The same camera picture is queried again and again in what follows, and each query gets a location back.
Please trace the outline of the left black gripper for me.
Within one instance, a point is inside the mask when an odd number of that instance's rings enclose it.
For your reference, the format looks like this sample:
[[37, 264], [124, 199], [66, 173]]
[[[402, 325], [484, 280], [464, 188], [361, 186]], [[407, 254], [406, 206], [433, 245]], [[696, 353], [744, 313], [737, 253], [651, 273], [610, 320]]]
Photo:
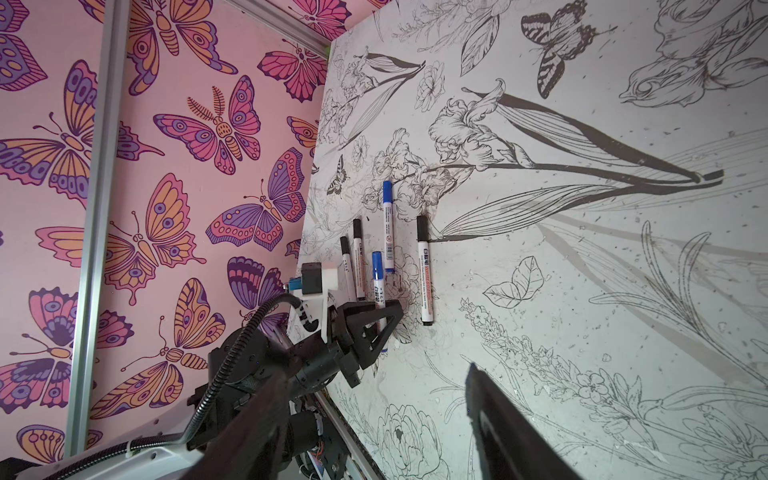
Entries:
[[375, 363], [403, 315], [399, 300], [386, 300], [383, 307], [365, 301], [329, 308], [328, 338], [315, 333], [291, 347], [287, 380], [275, 374], [182, 479], [277, 478], [288, 426], [288, 389], [322, 390], [338, 373], [356, 387], [358, 371]]

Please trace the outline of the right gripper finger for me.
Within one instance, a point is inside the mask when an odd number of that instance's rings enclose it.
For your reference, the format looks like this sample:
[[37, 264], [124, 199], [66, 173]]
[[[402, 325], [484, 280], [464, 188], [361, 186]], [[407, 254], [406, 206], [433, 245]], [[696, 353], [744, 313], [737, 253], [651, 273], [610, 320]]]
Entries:
[[487, 373], [472, 364], [465, 385], [484, 479], [580, 479]]

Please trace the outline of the white marker pen blue tip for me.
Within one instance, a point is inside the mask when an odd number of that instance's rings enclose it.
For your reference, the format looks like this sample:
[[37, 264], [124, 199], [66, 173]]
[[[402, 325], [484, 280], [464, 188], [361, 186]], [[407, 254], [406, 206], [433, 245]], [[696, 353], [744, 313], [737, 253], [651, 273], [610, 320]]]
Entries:
[[[383, 255], [381, 251], [374, 251], [371, 255], [372, 269], [373, 269], [373, 296], [377, 309], [383, 309], [386, 307], [385, 298], [385, 269]], [[381, 335], [387, 326], [388, 320], [385, 317], [381, 317], [377, 320], [376, 329], [377, 334]]]

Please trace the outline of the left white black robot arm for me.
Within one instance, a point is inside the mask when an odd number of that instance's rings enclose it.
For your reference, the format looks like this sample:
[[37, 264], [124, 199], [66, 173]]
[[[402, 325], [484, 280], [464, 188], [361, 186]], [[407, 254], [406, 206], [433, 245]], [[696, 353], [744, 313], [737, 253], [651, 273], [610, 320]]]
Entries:
[[161, 416], [107, 447], [58, 460], [61, 440], [39, 425], [20, 442], [38, 462], [8, 458], [5, 479], [273, 479], [297, 456], [307, 455], [323, 479], [361, 477], [356, 454], [331, 415], [303, 405], [337, 375], [350, 385], [375, 363], [403, 317], [388, 300], [330, 306], [319, 317], [283, 294], [313, 328], [292, 343], [262, 332], [269, 312], [260, 307], [209, 358], [209, 380], [177, 412]]

